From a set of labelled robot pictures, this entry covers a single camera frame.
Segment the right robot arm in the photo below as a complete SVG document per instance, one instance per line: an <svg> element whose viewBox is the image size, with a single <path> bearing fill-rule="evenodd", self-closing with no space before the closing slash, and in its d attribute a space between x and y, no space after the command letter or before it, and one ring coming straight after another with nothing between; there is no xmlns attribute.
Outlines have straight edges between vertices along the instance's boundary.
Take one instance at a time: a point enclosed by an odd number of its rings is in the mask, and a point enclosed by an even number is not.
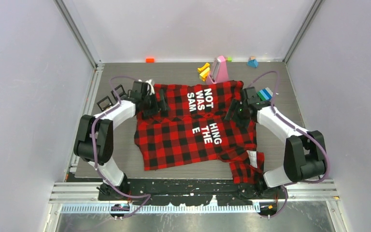
<svg viewBox="0 0 371 232"><path fill-rule="evenodd" d="M297 182L320 183L328 177L330 162L320 131L295 124L274 106L273 99L263 101L254 87L244 88L240 95L239 100L232 100L225 119L242 128L251 122L258 123L285 144L283 165L265 172L256 186L260 197L269 198L276 187Z"/></svg>

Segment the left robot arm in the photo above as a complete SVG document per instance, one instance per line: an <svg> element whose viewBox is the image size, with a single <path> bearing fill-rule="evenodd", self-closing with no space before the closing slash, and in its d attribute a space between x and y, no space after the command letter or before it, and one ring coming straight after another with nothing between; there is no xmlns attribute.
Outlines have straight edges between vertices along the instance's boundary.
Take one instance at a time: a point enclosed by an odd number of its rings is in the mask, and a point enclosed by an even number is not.
<svg viewBox="0 0 371 232"><path fill-rule="evenodd" d="M128 91L118 85L111 94L115 104L106 96L98 102L101 113L80 118L73 153L102 178L100 193L123 200L129 197L129 183L113 159L114 130L138 113L153 116L168 111L169 106L165 91L156 89L152 80L136 80Z"/></svg>

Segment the red black plaid shirt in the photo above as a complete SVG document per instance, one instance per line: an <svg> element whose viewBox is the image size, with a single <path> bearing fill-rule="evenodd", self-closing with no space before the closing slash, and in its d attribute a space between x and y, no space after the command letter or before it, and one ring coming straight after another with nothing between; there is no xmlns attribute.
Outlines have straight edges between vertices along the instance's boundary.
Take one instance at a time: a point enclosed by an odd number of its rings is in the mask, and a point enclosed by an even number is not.
<svg viewBox="0 0 371 232"><path fill-rule="evenodd" d="M234 183L255 184L264 174L265 156L257 151L256 124L238 127L225 120L233 100L241 98L242 81L210 85L155 84L168 111L137 114L134 143L146 171L209 160L226 162Z"/></svg>

